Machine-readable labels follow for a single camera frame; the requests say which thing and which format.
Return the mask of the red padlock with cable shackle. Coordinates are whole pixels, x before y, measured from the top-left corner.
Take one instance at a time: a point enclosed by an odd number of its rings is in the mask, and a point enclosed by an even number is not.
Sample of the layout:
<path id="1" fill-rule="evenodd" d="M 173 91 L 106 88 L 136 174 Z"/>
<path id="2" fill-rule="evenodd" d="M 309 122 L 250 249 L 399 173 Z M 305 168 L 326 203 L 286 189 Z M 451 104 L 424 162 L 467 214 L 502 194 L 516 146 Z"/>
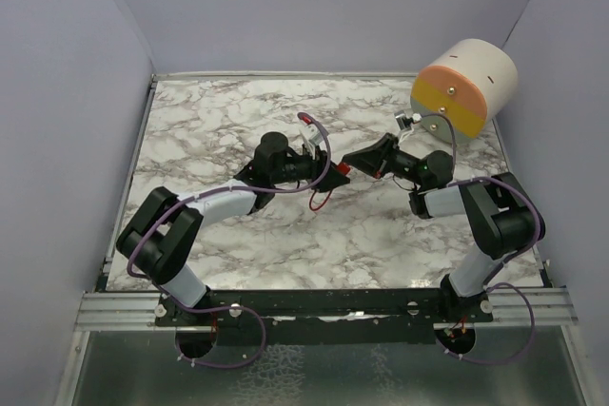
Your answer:
<path id="1" fill-rule="evenodd" d="M 344 164 L 344 163 L 333 164 L 330 168 L 337 168 L 347 177 L 348 177 L 349 172 L 351 171 L 351 167 L 348 164 Z M 311 195 L 311 197 L 309 198 L 309 201 L 308 201 L 308 208 L 313 212 L 317 212 L 317 211 L 321 210 L 329 201 L 333 191 L 326 192 L 326 193 L 320 193 L 317 191 L 317 185 L 315 185 L 313 187 L 313 194 Z M 314 203 L 314 199 L 317 194 L 325 194 L 323 201 L 319 204 Z"/>

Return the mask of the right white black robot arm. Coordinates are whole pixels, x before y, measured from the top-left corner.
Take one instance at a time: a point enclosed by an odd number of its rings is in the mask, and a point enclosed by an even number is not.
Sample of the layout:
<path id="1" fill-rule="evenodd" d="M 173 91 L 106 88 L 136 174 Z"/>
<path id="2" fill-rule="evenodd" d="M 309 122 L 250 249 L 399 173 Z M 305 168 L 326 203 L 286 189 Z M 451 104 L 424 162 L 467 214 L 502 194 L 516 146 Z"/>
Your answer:
<path id="1" fill-rule="evenodd" d="M 545 235 L 539 210 L 510 172 L 454 183 L 453 156 L 434 150 L 417 158 L 402 151 L 398 138 L 389 133 L 344 155 L 342 162 L 375 179 L 391 174 L 414 184 L 409 204 L 421 219 L 467 218 L 474 243 L 459 266 L 442 279 L 437 298 L 439 314 L 446 320 L 467 315 L 504 265 Z"/>

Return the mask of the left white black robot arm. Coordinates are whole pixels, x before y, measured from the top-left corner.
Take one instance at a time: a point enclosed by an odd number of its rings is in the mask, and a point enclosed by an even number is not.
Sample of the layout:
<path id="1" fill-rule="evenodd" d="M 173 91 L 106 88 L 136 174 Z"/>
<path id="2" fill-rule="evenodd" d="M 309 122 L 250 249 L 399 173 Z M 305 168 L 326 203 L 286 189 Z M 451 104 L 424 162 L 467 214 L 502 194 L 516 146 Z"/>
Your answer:
<path id="1" fill-rule="evenodd" d="M 330 191 L 349 183 L 331 162 L 328 134 L 313 125 L 301 129 L 303 151 L 279 132 L 263 135 L 253 159 L 224 184 L 192 196 L 154 188 L 118 236 L 116 249 L 128 273 L 150 280 L 178 301 L 177 313 L 196 325 L 209 316 L 208 286 L 187 265 L 200 230 L 264 209 L 278 194 Z"/>

